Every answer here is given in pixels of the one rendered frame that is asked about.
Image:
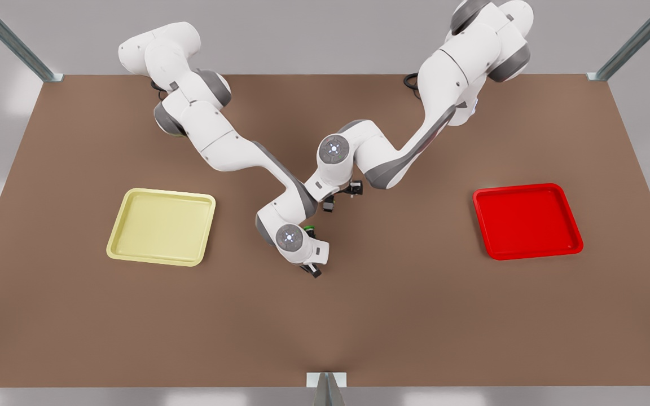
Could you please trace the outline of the red square tray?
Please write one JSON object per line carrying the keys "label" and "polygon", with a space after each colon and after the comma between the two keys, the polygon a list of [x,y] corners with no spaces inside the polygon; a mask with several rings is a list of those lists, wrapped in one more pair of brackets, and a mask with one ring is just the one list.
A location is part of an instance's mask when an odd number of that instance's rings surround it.
{"label": "red square tray", "polygon": [[480,188],[472,195],[486,252],[498,261],[578,254],[583,240],[556,183]]}

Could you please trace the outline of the pale yellow square tray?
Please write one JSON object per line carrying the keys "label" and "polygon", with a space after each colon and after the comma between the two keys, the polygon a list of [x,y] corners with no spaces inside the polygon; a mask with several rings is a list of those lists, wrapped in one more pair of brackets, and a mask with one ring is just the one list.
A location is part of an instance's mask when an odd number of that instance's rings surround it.
{"label": "pale yellow square tray", "polygon": [[201,193],[132,188],[106,253],[124,261],[194,267],[204,258],[216,201]]}

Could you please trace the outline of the silver frame post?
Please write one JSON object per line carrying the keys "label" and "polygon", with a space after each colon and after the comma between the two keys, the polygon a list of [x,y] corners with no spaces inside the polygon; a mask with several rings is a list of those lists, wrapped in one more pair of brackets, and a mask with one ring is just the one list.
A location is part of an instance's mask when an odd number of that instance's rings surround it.
{"label": "silver frame post", "polygon": [[307,388],[315,388],[313,406],[345,406],[341,388],[346,387],[345,372],[307,372]]}
{"label": "silver frame post", "polygon": [[42,82],[61,82],[62,73],[54,73],[21,41],[21,39],[0,18],[0,41],[25,64]]}
{"label": "silver frame post", "polygon": [[596,72],[588,72],[589,81],[606,82],[650,41],[650,18]]}

